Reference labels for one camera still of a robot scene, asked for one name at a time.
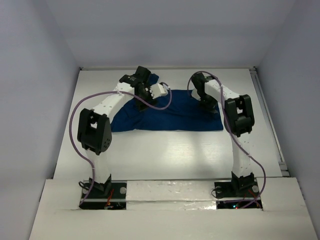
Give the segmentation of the blue t shirt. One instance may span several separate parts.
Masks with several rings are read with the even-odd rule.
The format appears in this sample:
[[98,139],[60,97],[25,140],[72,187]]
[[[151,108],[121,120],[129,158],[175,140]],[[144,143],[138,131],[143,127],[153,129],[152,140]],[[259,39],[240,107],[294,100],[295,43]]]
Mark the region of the blue t shirt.
[[224,129],[219,108],[209,112],[200,106],[200,102],[189,97],[186,90],[174,89],[168,108],[156,110],[148,107],[139,111],[139,100],[128,101],[114,116],[111,123],[113,133],[133,130],[146,131],[193,131],[208,132]]

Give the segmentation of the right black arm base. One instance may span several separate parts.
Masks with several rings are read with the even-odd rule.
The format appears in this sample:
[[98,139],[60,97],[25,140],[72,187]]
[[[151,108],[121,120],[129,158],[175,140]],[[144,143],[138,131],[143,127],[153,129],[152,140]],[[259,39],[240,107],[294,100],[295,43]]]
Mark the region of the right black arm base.
[[261,198],[258,197],[260,189],[258,183],[254,184],[240,192],[233,189],[230,181],[217,181],[211,190],[211,195],[216,199],[217,209],[237,210],[245,207],[246,209],[263,209]]

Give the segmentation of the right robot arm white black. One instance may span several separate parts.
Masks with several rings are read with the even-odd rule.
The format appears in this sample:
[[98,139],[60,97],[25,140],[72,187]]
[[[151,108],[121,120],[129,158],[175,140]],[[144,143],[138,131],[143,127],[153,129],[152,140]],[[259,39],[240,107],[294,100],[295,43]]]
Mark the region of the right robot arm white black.
[[190,77],[194,85],[191,96],[208,111],[214,111],[221,104],[223,124],[232,142],[233,166],[230,181],[214,183],[215,197],[243,198],[256,186],[250,151],[250,133],[255,124],[251,97],[240,95],[224,86],[216,76],[198,71]]

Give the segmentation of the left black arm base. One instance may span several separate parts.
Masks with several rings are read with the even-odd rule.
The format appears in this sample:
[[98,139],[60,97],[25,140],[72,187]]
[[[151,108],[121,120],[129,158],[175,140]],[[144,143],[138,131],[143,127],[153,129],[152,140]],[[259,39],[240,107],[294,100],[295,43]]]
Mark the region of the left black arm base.
[[91,185],[85,181],[79,184],[82,187],[79,208],[82,210],[125,210],[127,206],[126,181],[108,181],[106,184],[94,183],[88,197],[83,201],[83,198],[88,192]]

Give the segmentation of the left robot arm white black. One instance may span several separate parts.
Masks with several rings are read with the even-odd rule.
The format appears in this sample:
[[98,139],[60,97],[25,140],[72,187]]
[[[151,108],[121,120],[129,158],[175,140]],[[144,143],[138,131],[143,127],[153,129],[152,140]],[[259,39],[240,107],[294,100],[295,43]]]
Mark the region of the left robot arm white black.
[[90,164],[92,171],[88,183],[80,186],[104,198],[112,188],[106,151],[112,142],[112,122],[116,114],[129,101],[133,101],[139,111],[155,107],[157,99],[166,96],[168,89],[159,82],[158,75],[138,66],[133,74],[123,75],[113,90],[100,94],[106,98],[96,106],[80,111],[76,138],[85,150],[81,157]]

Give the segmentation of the silver foil tape strip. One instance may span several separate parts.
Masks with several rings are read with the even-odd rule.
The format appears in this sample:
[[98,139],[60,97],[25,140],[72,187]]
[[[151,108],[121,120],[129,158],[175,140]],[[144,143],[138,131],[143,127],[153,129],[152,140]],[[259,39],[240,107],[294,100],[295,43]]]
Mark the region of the silver foil tape strip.
[[216,210],[212,181],[138,180],[128,181],[126,209],[131,211]]

